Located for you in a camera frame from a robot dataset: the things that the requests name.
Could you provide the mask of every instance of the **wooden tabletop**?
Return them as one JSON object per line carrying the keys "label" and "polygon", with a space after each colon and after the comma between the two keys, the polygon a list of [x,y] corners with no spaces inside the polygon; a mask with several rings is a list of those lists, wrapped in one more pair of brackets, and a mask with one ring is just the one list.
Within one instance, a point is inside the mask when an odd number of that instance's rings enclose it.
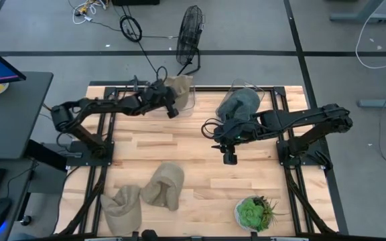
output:
{"label": "wooden tabletop", "polygon": [[[102,98],[104,89],[104,86],[90,86],[86,97]],[[301,86],[285,86],[285,90],[290,111],[308,108]],[[141,200],[143,221],[139,232],[153,229],[159,236],[250,236],[235,221],[235,205],[245,197],[264,195],[272,203],[277,202],[275,213],[282,215],[276,216],[277,223],[259,235],[294,235],[285,175],[277,158],[276,139],[236,147],[238,165],[230,166],[222,163],[219,150],[211,148],[215,142],[204,138],[200,132],[204,121],[215,117],[215,110],[225,94],[197,92],[194,108],[172,120],[167,118],[166,112],[116,116],[114,159],[108,169],[105,195],[113,197],[124,185],[145,186],[157,167],[165,161],[177,163],[185,173],[177,211],[150,206]],[[266,95],[260,111],[269,109],[271,100]],[[83,125],[96,132],[98,122],[96,114],[88,117]],[[301,135],[309,128],[299,127],[294,132]],[[303,166],[302,171],[310,203],[327,225],[337,230],[323,170],[319,166]],[[81,167],[67,180],[56,232],[66,227],[82,205],[88,172],[89,167]],[[299,202],[298,209],[302,230],[306,231]],[[86,231],[91,230],[94,204],[90,210]],[[112,236],[103,213],[98,235]]]}

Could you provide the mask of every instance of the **black fan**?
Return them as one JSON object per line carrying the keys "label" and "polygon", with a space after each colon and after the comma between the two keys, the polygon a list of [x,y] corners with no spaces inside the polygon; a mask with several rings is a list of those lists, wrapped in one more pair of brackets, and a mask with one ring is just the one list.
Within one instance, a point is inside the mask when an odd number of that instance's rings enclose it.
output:
{"label": "black fan", "polygon": [[184,67],[180,70],[180,75],[184,69],[192,63],[195,54],[198,54],[198,67],[185,75],[193,74],[200,69],[200,52],[198,49],[200,34],[203,29],[203,14],[198,6],[191,6],[184,14],[181,23],[180,33],[178,34],[177,61]]}

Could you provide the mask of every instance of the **gray cloth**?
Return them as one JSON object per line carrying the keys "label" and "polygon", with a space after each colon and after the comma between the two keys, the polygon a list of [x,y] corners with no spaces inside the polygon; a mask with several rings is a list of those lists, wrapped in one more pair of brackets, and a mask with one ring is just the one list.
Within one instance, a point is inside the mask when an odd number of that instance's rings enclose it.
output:
{"label": "gray cloth", "polygon": [[190,85],[192,85],[193,76],[176,76],[176,77],[167,77],[165,80],[165,86],[172,87],[177,93],[177,98],[175,99],[174,108],[177,110],[182,110],[186,107],[188,103],[188,96],[190,94]]}
{"label": "gray cloth", "polygon": [[129,234],[140,227],[142,223],[140,190],[141,188],[136,185],[126,185],[113,198],[101,196],[105,219],[114,236]]}
{"label": "gray cloth", "polygon": [[149,205],[178,209],[178,199],[184,184],[184,172],[175,163],[163,163],[150,182],[141,190],[141,197]]}
{"label": "gray cloth", "polygon": [[222,121],[228,118],[238,118],[248,121],[250,114],[259,110],[260,98],[256,91],[243,88],[234,91],[217,109],[217,116]]}

